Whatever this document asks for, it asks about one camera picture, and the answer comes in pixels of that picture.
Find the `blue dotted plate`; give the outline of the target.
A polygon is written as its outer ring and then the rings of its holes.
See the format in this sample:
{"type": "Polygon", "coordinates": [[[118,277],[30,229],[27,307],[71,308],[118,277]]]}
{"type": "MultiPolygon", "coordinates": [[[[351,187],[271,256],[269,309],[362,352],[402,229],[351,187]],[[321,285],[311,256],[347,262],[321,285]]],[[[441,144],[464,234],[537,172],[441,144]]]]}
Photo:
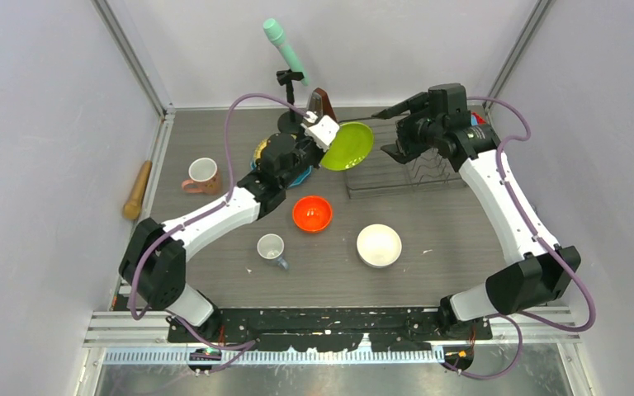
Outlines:
{"type": "MultiPolygon", "coordinates": [[[[256,169],[258,167],[258,161],[257,161],[256,164],[253,164],[252,160],[251,160],[250,167],[251,167],[252,170],[256,169]]],[[[294,187],[297,187],[297,186],[301,185],[311,175],[312,171],[313,171],[313,168],[312,167],[308,167],[295,180],[293,180],[291,182],[291,184],[289,185],[289,188],[294,188],[294,187]]]]}

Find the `lime green plate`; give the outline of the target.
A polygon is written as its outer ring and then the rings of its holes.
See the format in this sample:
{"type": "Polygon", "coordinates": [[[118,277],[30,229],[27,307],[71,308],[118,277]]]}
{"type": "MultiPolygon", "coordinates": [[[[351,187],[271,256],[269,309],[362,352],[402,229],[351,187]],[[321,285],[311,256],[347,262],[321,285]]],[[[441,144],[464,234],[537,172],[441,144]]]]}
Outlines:
{"type": "Polygon", "coordinates": [[[333,172],[356,167],[370,154],[374,141],[370,126],[358,121],[342,123],[320,166],[333,172]]]}

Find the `orange bowl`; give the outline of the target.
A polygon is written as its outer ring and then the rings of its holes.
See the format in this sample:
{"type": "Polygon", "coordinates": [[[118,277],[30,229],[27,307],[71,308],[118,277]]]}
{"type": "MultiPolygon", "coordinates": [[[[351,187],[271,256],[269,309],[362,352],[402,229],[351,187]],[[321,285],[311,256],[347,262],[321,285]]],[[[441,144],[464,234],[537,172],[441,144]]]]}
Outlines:
{"type": "Polygon", "coordinates": [[[293,206],[291,217],[295,226],[306,233],[320,233],[331,224],[332,205],[322,196],[305,196],[293,206]]]}

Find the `woven bamboo plate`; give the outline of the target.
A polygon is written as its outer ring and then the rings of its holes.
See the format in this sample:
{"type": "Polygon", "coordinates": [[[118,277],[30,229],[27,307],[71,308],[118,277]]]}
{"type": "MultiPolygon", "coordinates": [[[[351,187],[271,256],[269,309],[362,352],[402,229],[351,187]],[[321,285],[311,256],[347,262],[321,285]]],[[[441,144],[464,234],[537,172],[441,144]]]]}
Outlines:
{"type": "Polygon", "coordinates": [[[256,164],[257,161],[261,158],[262,152],[267,146],[267,141],[268,141],[268,139],[261,140],[260,143],[255,148],[255,150],[253,152],[253,159],[252,159],[252,163],[253,164],[256,164]]]}

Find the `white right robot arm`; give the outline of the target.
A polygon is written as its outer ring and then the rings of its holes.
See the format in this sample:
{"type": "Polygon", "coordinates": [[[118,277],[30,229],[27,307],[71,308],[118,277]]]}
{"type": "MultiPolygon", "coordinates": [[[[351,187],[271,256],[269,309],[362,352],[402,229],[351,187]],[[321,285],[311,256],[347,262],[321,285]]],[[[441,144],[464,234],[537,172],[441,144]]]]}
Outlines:
{"type": "Polygon", "coordinates": [[[409,163],[432,149],[470,187],[502,247],[505,268],[482,284],[440,300],[437,325],[459,338],[471,321],[494,314],[517,314],[559,299],[581,257],[564,247],[533,212],[509,169],[493,127],[473,119],[460,83],[430,87],[373,114],[395,119],[396,141],[382,146],[396,162],[409,163]]]}

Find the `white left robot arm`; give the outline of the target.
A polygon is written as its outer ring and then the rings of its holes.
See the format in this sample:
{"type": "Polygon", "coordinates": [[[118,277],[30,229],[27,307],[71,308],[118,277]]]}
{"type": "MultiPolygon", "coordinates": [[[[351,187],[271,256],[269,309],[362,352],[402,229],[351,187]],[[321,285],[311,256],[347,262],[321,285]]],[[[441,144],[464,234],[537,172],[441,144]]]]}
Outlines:
{"type": "Polygon", "coordinates": [[[189,214],[159,223],[138,223],[119,273],[153,310],[175,314],[198,340],[213,340],[220,330],[215,305],[186,281],[186,264],[200,250],[227,233],[254,223],[286,199],[288,186],[309,167],[317,167],[333,138],[307,132],[295,137],[274,134],[258,165],[226,194],[189,214]]]}

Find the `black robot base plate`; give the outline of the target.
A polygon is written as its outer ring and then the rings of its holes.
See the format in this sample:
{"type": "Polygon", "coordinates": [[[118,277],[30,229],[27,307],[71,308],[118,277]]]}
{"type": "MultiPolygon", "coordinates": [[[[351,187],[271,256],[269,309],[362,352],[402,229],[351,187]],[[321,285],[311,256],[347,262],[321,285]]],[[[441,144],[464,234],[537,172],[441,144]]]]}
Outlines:
{"type": "Polygon", "coordinates": [[[440,327],[435,308],[217,309],[198,328],[170,320],[171,343],[204,337],[229,346],[253,342],[255,351],[353,351],[370,342],[373,351],[422,351],[426,342],[488,341],[480,320],[440,327]]]}

